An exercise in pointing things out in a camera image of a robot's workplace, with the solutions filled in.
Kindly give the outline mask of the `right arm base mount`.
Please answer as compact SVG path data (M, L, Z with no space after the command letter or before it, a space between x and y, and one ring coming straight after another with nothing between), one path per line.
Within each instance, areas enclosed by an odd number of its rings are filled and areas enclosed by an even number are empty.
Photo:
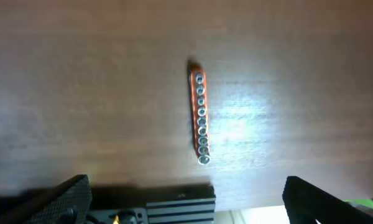
M85 223L214 223L216 195L211 184L141 189L95 187Z

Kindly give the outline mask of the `strip of screwdriver bits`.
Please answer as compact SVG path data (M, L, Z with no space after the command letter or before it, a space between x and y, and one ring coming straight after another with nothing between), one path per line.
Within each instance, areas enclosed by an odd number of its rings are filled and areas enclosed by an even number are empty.
M193 69L189 84L194 147L198 163L204 166L211 161L206 72L202 68Z

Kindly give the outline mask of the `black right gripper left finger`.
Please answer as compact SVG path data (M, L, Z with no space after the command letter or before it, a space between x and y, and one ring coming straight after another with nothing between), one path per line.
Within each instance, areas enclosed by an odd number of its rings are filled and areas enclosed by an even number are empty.
M92 201L88 176L80 174L31 198L0 198L0 223L84 223Z

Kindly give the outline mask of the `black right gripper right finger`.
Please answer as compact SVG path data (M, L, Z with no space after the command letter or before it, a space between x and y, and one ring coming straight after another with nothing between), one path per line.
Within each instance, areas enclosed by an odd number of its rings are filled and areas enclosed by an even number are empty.
M373 224L373 217L309 182L288 176L282 199L290 224Z

